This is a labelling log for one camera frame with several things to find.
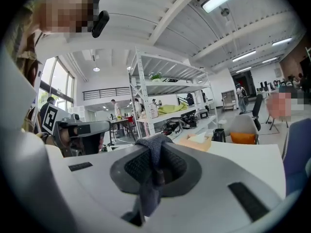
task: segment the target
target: black office chair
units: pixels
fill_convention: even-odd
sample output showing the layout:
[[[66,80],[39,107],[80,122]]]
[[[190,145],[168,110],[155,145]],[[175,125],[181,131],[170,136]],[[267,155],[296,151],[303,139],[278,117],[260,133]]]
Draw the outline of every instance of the black office chair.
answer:
[[[255,101],[255,105],[254,105],[254,108],[252,111],[245,111],[245,112],[240,112],[240,115],[241,114],[246,114],[246,113],[250,113],[252,112],[253,113],[253,116],[252,118],[254,119],[254,123],[256,125],[256,128],[257,130],[259,131],[261,129],[261,125],[258,121],[258,114],[259,114],[259,110],[260,110],[260,107],[261,107],[261,102],[262,102],[262,94],[258,94],[257,97],[256,97],[256,101]]]

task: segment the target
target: dark doorway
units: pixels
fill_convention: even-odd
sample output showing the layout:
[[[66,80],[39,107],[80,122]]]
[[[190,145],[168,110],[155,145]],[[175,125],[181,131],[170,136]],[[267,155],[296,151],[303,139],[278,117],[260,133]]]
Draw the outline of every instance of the dark doorway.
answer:
[[[232,76],[234,84],[240,84],[246,90],[248,96],[255,97],[256,96],[256,89],[254,86],[254,81],[252,78],[252,74],[250,71],[237,73]]]
[[[305,58],[303,61],[300,62],[300,66],[303,72],[303,76],[307,77],[311,75],[311,67],[310,67],[310,59],[309,57]]]

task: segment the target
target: orange pillow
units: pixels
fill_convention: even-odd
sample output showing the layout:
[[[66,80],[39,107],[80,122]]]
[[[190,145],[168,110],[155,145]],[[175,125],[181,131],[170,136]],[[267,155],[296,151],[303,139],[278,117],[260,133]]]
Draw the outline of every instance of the orange pillow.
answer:
[[[255,134],[247,134],[247,133],[230,133],[231,140],[234,143],[238,144],[255,144]]]

